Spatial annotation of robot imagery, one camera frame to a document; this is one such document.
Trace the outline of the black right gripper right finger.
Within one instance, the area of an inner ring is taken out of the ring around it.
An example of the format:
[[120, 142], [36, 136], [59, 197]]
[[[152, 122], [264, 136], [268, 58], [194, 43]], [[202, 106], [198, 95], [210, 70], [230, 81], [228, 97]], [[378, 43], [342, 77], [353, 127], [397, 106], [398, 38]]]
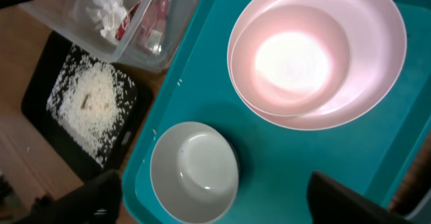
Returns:
[[306, 199], [313, 224], [410, 224], [318, 171], [310, 177]]

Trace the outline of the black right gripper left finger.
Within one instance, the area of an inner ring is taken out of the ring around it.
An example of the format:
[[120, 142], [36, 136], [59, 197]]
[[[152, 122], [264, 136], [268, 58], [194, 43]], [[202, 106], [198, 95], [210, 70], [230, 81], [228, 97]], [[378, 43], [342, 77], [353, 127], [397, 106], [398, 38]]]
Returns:
[[108, 170], [58, 200], [36, 198], [30, 214], [16, 223], [116, 223], [122, 196], [121, 177]]

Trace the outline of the white napkin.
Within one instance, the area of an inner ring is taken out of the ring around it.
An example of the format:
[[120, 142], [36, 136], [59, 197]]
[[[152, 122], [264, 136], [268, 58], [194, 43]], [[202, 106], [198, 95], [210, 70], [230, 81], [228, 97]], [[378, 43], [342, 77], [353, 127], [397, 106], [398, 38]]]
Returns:
[[87, 7], [86, 12], [96, 24], [95, 29], [111, 44], [117, 45], [117, 31], [128, 16], [123, 0], [92, 0], [94, 6]]

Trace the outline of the white bowl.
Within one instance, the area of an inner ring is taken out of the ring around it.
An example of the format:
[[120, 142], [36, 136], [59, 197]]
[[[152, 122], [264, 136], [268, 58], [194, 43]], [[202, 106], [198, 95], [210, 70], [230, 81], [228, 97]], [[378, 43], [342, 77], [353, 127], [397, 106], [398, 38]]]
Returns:
[[150, 179], [162, 208], [181, 223], [214, 223], [232, 207], [239, 166], [229, 142], [200, 122], [171, 126], [152, 151]]

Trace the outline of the red snack wrapper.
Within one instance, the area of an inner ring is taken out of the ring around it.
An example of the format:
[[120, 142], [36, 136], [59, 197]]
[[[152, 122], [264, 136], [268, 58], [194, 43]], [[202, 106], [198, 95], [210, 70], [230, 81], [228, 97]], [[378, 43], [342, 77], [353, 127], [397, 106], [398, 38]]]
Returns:
[[148, 54], [159, 55], [162, 51], [170, 3], [171, 0], [153, 0], [136, 29], [135, 44]]

